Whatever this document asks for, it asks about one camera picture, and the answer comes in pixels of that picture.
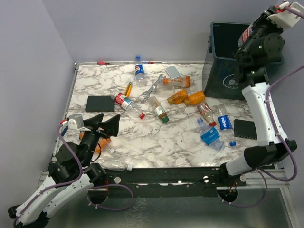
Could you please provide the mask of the red cap water bottle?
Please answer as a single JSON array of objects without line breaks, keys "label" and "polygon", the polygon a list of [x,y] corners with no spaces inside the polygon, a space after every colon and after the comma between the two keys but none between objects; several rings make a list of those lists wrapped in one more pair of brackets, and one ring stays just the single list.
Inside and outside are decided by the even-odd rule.
[{"label": "red cap water bottle", "polygon": [[241,34],[241,36],[238,39],[238,47],[240,48],[244,42],[250,37],[251,33],[252,33],[252,26],[253,24],[250,24]]}]

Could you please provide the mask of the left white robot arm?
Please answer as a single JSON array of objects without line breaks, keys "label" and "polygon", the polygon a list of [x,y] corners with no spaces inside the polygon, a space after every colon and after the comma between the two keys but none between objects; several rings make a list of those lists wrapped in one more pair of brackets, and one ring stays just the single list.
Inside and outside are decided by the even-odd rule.
[{"label": "left white robot arm", "polygon": [[[107,121],[103,117],[98,114],[84,120],[82,115],[73,114],[60,122],[57,132],[63,144],[55,155],[56,162],[49,164],[47,177],[29,199],[8,210],[15,228],[43,228],[51,213],[73,196],[106,183],[106,172],[92,157],[100,138],[118,135],[121,116],[117,114]],[[80,144],[66,142],[62,129],[83,132]]]}]

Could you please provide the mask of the large orange drink bottle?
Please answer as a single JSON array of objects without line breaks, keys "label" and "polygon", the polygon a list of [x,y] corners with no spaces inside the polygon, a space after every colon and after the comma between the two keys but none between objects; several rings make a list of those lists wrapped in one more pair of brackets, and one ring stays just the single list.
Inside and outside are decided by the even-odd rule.
[{"label": "large orange drink bottle", "polygon": [[107,145],[109,145],[111,142],[111,139],[105,139],[105,138],[100,138],[98,141],[98,144],[95,148],[95,153],[99,153],[100,151],[102,151]]}]

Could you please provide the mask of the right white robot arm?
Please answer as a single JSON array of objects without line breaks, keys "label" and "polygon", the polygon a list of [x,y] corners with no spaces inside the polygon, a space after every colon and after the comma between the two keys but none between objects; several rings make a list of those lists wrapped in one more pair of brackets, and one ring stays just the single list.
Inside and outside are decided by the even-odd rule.
[{"label": "right white robot arm", "polygon": [[300,20],[303,11],[298,2],[270,6],[240,36],[234,78],[252,113],[258,145],[221,165],[224,171],[218,180],[224,186],[233,183],[236,175],[282,161],[297,148],[278,120],[266,66],[280,60],[285,44],[281,34]]}]

